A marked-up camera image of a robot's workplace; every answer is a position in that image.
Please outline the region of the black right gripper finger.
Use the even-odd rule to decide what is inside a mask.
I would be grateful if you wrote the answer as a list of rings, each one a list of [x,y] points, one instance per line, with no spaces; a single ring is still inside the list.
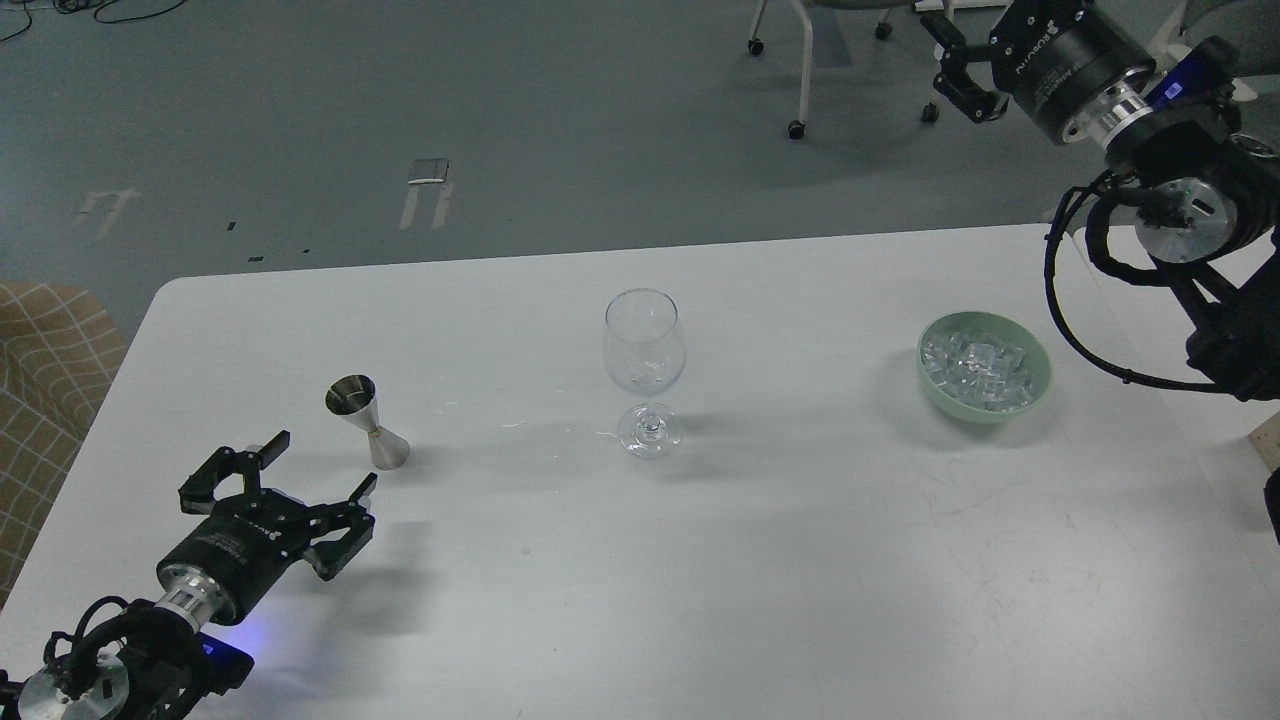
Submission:
[[[964,33],[943,12],[925,12],[920,23],[941,47],[940,72],[934,76],[934,88],[941,92],[964,117],[974,123],[1000,119],[1009,108],[1009,95],[1004,91],[980,87],[969,74],[972,63],[995,64],[1011,56],[1011,44],[968,44]]]

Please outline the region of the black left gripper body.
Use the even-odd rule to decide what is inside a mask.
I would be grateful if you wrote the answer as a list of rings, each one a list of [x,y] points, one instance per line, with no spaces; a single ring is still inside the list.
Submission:
[[[242,623],[297,562],[330,582],[370,542],[372,527],[308,530],[306,507],[279,489],[265,489],[256,509],[242,500],[219,500],[157,564],[157,579],[166,591],[182,578],[211,582],[220,600],[211,620],[228,626]]]

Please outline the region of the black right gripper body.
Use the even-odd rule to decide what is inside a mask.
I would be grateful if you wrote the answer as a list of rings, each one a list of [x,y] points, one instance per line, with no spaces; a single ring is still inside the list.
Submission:
[[[1068,123],[1107,87],[1142,88],[1156,61],[1093,1],[1012,1],[989,32],[1001,45],[991,63],[995,87],[1056,145]]]

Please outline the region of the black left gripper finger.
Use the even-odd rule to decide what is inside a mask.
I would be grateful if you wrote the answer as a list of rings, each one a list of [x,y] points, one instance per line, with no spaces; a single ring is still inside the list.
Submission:
[[[211,515],[218,505],[216,488],[232,475],[243,482],[243,492],[227,501],[242,500],[248,509],[256,509],[265,496],[261,473],[279,459],[291,446],[291,433],[280,430],[257,448],[233,450],[220,447],[202,462],[178,489],[180,511],[192,515]]]
[[[347,500],[306,507],[303,520],[308,530],[346,530],[372,527],[375,519],[369,507],[369,500],[378,487],[378,480],[379,474],[370,471]]]

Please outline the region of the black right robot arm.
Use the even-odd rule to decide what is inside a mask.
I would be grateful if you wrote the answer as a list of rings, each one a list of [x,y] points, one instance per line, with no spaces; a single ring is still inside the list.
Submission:
[[[1277,156],[1242,132],[1238,50],[1211,36],[1161,70],[1093,1],[1011,3],[980,44],[946,12],[920,22],[940,46],[934,87],[970,120],[996,120],[1015,102],[1053,143],[1092,137],[1103,149],[1105,170],[1061,197],[1046,236],[1046,299],[1068,343],[1126,384],[1276,400],[1277,258],[1242,284],[1213,266],[1260,238],[1277,242]],[[1172,292],[1193,325],[1187,363],[1201,383],[1119,366],[1073,333],[1055,275],[1083,206],[1097,270]]]

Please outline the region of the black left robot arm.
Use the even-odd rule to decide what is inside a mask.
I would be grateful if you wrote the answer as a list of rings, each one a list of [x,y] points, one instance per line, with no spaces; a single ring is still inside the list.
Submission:
[[[238,689],[253,657],[207,633],[241,624],[297,562],[329,582],[372,538],[367,474],[348,498],[308,505],[266,487],[291,446],[215,450],[180,486],[198,525],[157,562],[159,600],[105,596],[74,630],[54,632],[41,669],[3,679],[5,719],[184,719],[210,694]]]

